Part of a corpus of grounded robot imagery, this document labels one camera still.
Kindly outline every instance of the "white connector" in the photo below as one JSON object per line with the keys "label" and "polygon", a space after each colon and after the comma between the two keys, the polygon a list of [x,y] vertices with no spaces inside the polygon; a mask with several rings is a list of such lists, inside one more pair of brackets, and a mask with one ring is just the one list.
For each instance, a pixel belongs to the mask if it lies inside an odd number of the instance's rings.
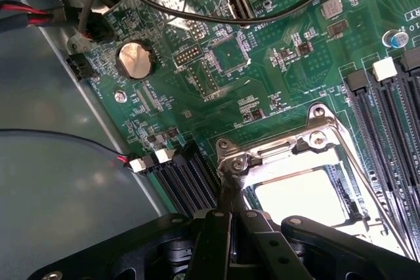
{"label": "white connector", "polygon": [[138,173],[146,169],[146,164],[141,158],[131,160],[129,161],[129,164],[134,173]]}
{"label": "white connector", "polygon": [[392,57],[373,63],[373,74],[375,75],[376,81],[382,81],[397,75]]}
{"label": "white connector", "polygon": [[175,153],[175,150],[169,150],[169,149],[160,149],[155,152],[157,159],[159,160],[159,163],[164,163],[172,160],[172,157]]}

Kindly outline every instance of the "ram slot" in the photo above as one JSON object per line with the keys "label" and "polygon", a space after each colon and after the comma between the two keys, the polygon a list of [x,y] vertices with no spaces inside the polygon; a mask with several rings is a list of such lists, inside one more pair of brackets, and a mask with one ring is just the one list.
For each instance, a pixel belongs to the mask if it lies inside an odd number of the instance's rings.
{"label": "ram slot", "polygon": [[404,196],[406,202],[405,207],[401,209],[401,213],[406,214],[404,216],[405,218],[408,217],[406,229],[409,240],[412,243],[417,257],[420,258],[420,204],[418,198],[413,196],[409,189],[409,186],[415,183],[414,178],[417,175],[417,170],[413,160],[413,154],[410,151],[411,145],[406,138],[406,133],[402,125],[402,119],[406,119],[406,116],[400,117],[396,105],[396,94],[399,95],[397,93],[399,91],[396,89],[396,83],[397,78],[382,82],[381,84],[374,83],[376,87],[373,88],[373,92],[379,106],[379,112],[385,126],[395,163],[394,177],[399,179],[400,196]]}
{"label": "ram slot", "polygon": [[182,198],[182,194],[176,187],[175,183],[171,180],[171,177],[162,169],[154,169],[153,174],[158,180],[159,184],[170,198],[177,212],[186,216],[191,214],[190,207],[186,204],[185,199]]}
{"label": "ram slot", "polygon": [[352,108],[356,116],[360,131],[362,133],[365,147],[369,152],[369,157],[375,175],[379,181],[382,191],[376,191],[383,205],[387,206],[387,212],[393,219],[395,226],[406,244],[416,251],[417,245],[412,244],[410,237],[415,235],[415,222],[411,219],[406,210],[406,194],[400,191],[400,185],[395,177],[395,168],[393,167],[387,151],[387,143],[382,134],[384,130],[381,124],[375,120],[377,115],[375,108],[371,105],[371,92],[369,81],[363,70],[353,73],[346,81],[348,83],[349,96],[352,100]]}
{"label": "ram slot", "polygon": [[410,134],[413,138],[413,156],[416,172],[413,174],[417,191],[420,189],[420,77],[410,77],[408,74],[400,76],[400,94],[404,102],[406,115],[409,121]]}
{"label": "ram slot", "polygon": [[217,206],[220,182],[196,143],[178,150],[172,161],[149,168],[170,197],[176,210],[193,217],[201,209]]}
{"label": "ram slot", "polygon": [[160,172],[154,170],[153,173],[156,175],[165,192],[170,195],[171,201],[175,204],[177,211],[186,216],[192,216],[199,207],[197,207],[197,202],[194,201],[194,198],[186,190],[184,183],[177,174],[176,168],[176,166],[174,168],[174,165],[167,163],[164,167],[160,167]]}
{"label": "ram slot", "polygon": [[[380,133],[373,118],[372,107],[369,104],[369,94],[365,91],[359,92],[357,96],[352,99],[352,107],[358,120],[360,130],[362,131],[366,148],[369,151],[369,156],[373,168],[375,169],[375,175],[379,180],[383,193],[387,194],[390,187],[393,190],[399,191],[389,166],[389,159],[385,153],[385,144],[383,143],[383,139],[379,136]],[[403,224],[399,219],[398,212],[392,210],[393,207],[388,198],[385,198],[385,203],[387,204],[388,214],[394,219],[394,223],[396,224],[401,237],[405,237],[406,233]],[[399,195],[396,196],[396,203],[399,208],[404,209],[404,200]],[[408,220],[404,211],[402,211],[402,214],[403,220]]]}

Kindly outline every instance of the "motherboard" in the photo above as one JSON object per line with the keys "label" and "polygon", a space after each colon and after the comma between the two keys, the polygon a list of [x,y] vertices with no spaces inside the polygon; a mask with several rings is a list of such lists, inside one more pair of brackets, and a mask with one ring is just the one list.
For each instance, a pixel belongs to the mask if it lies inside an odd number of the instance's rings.
{"label": "motherboard", "polygon": [[[269,16],[298,0],[154,1],[235,19]],[[323,104],[348,131],[366,178],[419,257],[420,0],[316,0],[276,22],[240,26],[175,18],[123,0],[105,18],[115,40],[75,35],[69,63],[77,69],[87,61],[90,70],[79,79],[89,80],[131,151],[158,165],[144,168],[171,210],[214,207],[214,194],[192,191],[219,184],[220,149],[234,144],[252,152],[257,142],[308,126],[311,106]],[[160,150],[184,150],[192,160],[162,167],[150,157]],[[243,160],[234,162],[241,177]],[[346,221],[365,218],[368,202],[351,165],[326,164],[323,172],[336,179],[353,215]],[[195,172],[208,176],[197,183],[188,177]],[[190,191],[174,192],[174,178]],[[244,187],[256,209],[264,208],[261,182]]]}

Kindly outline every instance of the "red and black wire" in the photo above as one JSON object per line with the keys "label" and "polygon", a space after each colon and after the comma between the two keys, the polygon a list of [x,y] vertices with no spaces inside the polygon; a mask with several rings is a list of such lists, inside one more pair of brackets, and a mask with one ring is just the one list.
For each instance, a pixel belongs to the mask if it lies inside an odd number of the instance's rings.
{"label": "red and black wire", "polygon": [[0,19],[0,30],[8,31],[26,26],[42,26],[51,21],[52,15],[18,1],[0,1],[0,11],[22,12]]}
{"label": "red and black wire", "polygon": [[93,149],[106,153],[107,155],[110,154],[117,156],[117,159],[119,159],[121,162],[124,162],[124,167],[128,169],[130,169],[128,164],[129,161],[132,159],[132,157],[136,156],[134,153],[124,154],[97,141],[80,137],[75,134],[67,134],[65,132],[39,129],[0,129],[0,137],[1,136],[31,136],[76,142],[78,144],[90,146]]}

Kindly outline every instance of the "integrated circuit chip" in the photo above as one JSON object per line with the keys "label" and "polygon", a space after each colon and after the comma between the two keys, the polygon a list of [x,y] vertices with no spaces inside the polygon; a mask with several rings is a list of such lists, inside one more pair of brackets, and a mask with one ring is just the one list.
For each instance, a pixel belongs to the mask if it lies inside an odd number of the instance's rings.
{"label": "integrated circuit chip", "polygon": [[252,110],[251,115],[252,115],[252,118],[255,121],[263,118],[263,115],[262,115],[261,110],[259,108],[255,109],[255,110]]}
{"label": "integrated circuit chip", "polygon": [[341,20],[337,23],[330,25],[327,28],[329,36],[336,36],[337,34],[343,33],[345,30],[348,29],[347,20]]}
{"label": "integrated circuit chip", "polygon": [[213,44],[215,62],[220,73],[231,73],[247,66],[251,60],[235,37]]}
{"label": "integrated circuit chip", "polygon": [[343,13],[343,4],[341,0],[328,0],[322,4],[321,12],[325,19],[331,19]]}
{"label": "integrated circuit chip", "polygon": [[280,51],[280,56],[283,60],[289,60],[295,56],[295,53],[291,49],[284,49]]}
{"label": "integrated circuit chip", "polygon": [[150,136],[147,137],[147,141],[149,142],[155,142],[156,141],[156,137],[152,134]]}
{"label": "integrated circuit chip", "polygon": [[314,49],[312,48],[312,44],[309,42],[304,42],[302,44],[300,44],[297,47],[297,50],[299,51],[299,54],[302,55],[307,55],[310,52],[312,52]]}
{"label": "integrated circuit chip", "polygon": [[174,138],[174,137],[178,136],[178,134],[179,134],[178,129],[176,129],[176,128],[172,128],[172,129],[169,129],[169,130],[165,133],[165,137],[166,137],[166,138]]}

